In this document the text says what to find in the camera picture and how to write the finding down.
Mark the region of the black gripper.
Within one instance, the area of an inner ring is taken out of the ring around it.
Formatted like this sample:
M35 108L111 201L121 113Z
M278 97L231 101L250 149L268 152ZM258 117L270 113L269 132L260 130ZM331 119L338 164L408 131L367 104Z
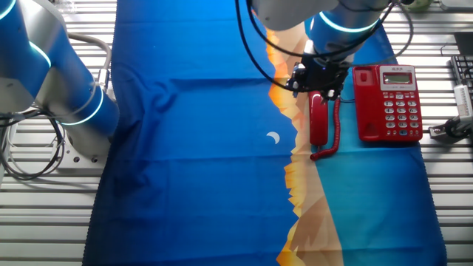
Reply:
M322 65L313 59L305 65L296 62L287 80L286 87L294 97L310 90L321 91L324 100L336 100L341 95L348 76L346 65L333 62Z

